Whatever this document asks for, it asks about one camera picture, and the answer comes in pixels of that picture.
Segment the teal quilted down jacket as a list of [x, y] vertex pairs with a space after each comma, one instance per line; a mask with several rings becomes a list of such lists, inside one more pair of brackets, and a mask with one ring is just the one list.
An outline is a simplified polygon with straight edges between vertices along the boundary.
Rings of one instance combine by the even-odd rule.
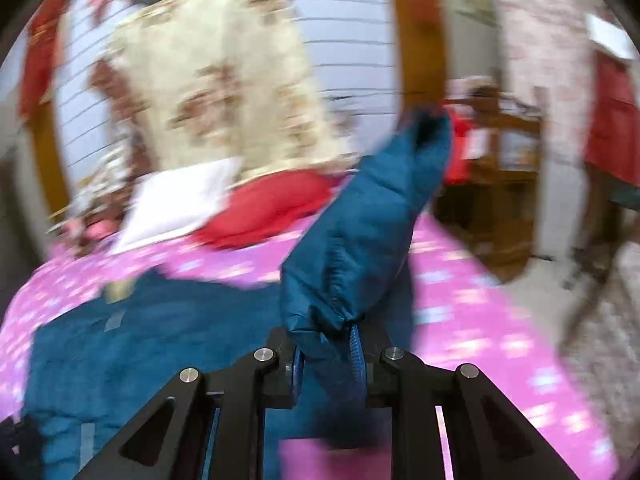
[[219, 370], [284, 327], [303, 353], [302, 393], [266, 420], [264, 475], [281, 474], [279, 443], [322, 439], [337, 448], [376, 443], [356, 369], [352, 328], [382, 324], [410, 344], [409, 250], [416, 220], [442, 182], [447, 114], [417, 110], [322, 212], [270, 285], [137, 278], [123, 300], [86, 302], [36, 331], [23, 414], [43, 438], [48, 479], [70, 479], [183, 367]]

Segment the pink floral bed sheet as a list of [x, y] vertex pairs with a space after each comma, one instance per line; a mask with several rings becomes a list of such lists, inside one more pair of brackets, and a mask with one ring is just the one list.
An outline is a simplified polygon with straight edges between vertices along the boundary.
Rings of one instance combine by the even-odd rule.
[[[15, 294], [1, 326], [1, 414], [24, 399], [32, 334], [40, 325], [99, 295], [104, 283], [161, 266], [171, 278], [248, 285], [274, 282], [309, 220], [257, 246], [216, 252], [186, 238], [110, 257], [79, 259], [64, 248]], [[527, 417], [581, 479], [609, 479], [617, 468], [610, 438], [528, 313], [512, 304], [480, 263], [430, 217], [411, 246], [416, 277], [413, 351], [453, 370], [475, 364]]]

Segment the wooden shelf rack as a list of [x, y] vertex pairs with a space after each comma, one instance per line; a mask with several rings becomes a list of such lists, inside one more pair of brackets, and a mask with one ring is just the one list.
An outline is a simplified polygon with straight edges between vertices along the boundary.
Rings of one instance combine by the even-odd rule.
[[434, 217], [498, 281], [513, 281], [534, 255], [544, 112], [493, 86], [446, 105], [475, 128], [466, 148], [468, 182], [442, 186]]

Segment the white pillow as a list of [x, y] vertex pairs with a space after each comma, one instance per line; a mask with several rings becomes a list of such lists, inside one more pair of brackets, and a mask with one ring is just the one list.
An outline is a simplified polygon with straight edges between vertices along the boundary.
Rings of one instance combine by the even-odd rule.
[[230, 186], [241, 162], [239, 157], [230, 157], [145, 177], [134, 190], [110, 254], [173, 240], [204, 226], [227, 209]]

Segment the red ruffled cushion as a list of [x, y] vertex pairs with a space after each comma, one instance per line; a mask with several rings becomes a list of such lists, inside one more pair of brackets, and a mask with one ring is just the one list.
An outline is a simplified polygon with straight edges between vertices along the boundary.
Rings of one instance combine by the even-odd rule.
[[217, 250], [254, 246], [326, 206], [343, 177], [313, 169], [282, 171], [236, 188], [228, 207], [196, 230], [195, 243]]

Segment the red shopping bag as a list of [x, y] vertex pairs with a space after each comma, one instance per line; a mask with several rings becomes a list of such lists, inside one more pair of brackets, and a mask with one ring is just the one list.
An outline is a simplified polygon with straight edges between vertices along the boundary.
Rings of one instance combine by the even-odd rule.
[[446, 106], [445, 110], [451, 122], [451, 153], [444, 183], [462, 185], [469, 179], [469, 159], [466, 158], [466, 148], [475, 125], [469, 118], [458, 114], [453, 106]]

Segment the red hanging cloth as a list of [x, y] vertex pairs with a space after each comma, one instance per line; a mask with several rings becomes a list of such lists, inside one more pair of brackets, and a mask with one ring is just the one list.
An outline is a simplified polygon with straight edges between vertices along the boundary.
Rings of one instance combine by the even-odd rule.
[[626, 64], [596, 52], [594, 101], [585, 162], [639, 185], [639, 107]]

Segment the cream floral quilt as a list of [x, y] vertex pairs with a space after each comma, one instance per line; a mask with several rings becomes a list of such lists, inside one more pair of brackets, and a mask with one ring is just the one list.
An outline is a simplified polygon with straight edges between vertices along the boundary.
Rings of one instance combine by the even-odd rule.
[[290, 0], [165, 0], [120, 23], [90, 84], [153, 169], [236, 157], [238, 181], [346, 165]]

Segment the pink floral curtain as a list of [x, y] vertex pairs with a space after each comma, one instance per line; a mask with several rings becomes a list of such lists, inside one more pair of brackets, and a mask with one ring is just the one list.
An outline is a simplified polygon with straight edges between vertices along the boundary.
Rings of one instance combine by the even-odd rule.
[[546, 143], [566, 164], [582, 160], [593, 100], [593, 56], [578, 0], [495, 0], [506, 88], [523, 103], [546, 92]]

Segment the white slatted headboard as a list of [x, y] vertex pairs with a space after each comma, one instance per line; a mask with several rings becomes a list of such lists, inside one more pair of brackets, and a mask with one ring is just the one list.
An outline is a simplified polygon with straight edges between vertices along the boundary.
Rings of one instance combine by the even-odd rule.
[[[399, 110], [399, 62], [390, 0], [291, 0], [321, 92], [350, 120], [358, 151], [374, 149]], [[111, 144], [110, 111], [90, 90], [89, 70], [117, 24], [137, 11], [130, 0], [110, 2], [100, 24], [89, 0], [72, 0], [63, 62], [55, 77], [58, 149], [69, 186], [88, 176]]]

